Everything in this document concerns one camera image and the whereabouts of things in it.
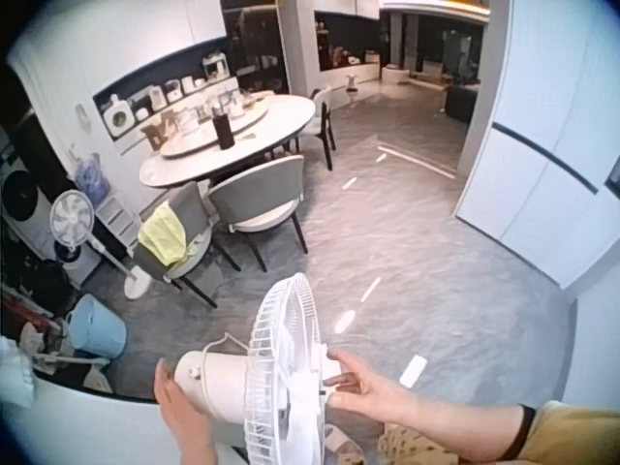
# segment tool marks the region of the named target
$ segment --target standing fan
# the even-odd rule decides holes
[[[116,265],[127,275],[125,296],[131,300],[142,297],[152,278],[138,266],[130,271],[117,260],[92,234],[95,224],[95,209],[90,199],[77,190],[63,192],[56,198],[49,212],[49,225],[54,238],[62,245],[74,251],[84,242],[90,242],[93,248]]]
[[[197,409],[243,424],[252,465],[321,465],[326,346],[306,277],[298,273],[267,293],[247,356],[208,352],[228,337],[234,340],[226,334],[202,352],[185,354],[176,382]]]

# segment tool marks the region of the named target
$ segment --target yellow towel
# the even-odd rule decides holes
[[[185,230],[167,201],[140,227],[138,241],[165,266],[184,260],[187,253]]]

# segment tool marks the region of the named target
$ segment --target marble floor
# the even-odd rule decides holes
[[[317,139],[301,141],[305,201],[298,217],[308,255],[291,223],[258,234],[269,269],[262,273],[241,237],[216,230],[242,271],[211,251],[189,277],[219,308],[162,283],[130,302],[123,276],[111,267],[98,270],[87,289],[128,326],[126,350],[107,372],[117,393],[152,398],[159,357],[177,360],[224,331],[247,342],[268,289],[301,271],[313,287],[324,341],[367,359],[384,375],[398,379],[420,354],[428,365],[415,389],[423,393],[534,406],[553,397],[572,337],[569,303],[535,269],[452,216],[462,179],[392,155],[378,161],[378,145],[389,141],[455,168],[465,138],[467,128],[439,112],[441,95],[398,92],[381,91],[333,112],[333,172]],[[356,318],[335,333],[348,310]],[[238,353],[234,345],[221,350]],[[330,416],[373,448],[377,425]]]

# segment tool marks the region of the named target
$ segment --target washing machine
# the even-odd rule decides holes
[[[41,260],[56,260],[54,237],[49,227],[51,203],[10,145],[2,150],[0,163],[2,217]],[[65,266],[74,286],[79,287],[100,261],[100,255],[83,244],[78,260]]]

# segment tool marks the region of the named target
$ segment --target fingers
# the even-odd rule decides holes
[[[331,388],[332,386],[336,386],[336,385],[357,385],[358,384],[358,380],[357,377],[354,373],[342,373],[340,375],[334,376],[332,378],[329,378],[325,381],[323,381],[323,384],[328,387]]]
[[[355,386],[339,386],[336,388],[337,392],[350,392],[351,394],[357,394],[360,395],[361,394],[361,389],[359,388],[359,385],[355,385]]]
[[[155,368],[155,383],[153,384],[153,391],[155,399],[160,405],[170,404],[171,400],[166,393],[166,382],[170,379],[170,372],[164,364],[162,358],[157,362],[157,368]]]
[[[185,396],[185,392],[181,387],[173,380],[168,380],[166,383],[166,393],[170,398],[170,403],[174,406],[174,409],[180,411],[196,410]]]
[[[360,358],[339,349],[329,349],[327,351],[327,358],[339,361],[341,365],[345,365],[347,367],[346,371],[363,373],[368,370],[368,366]]]

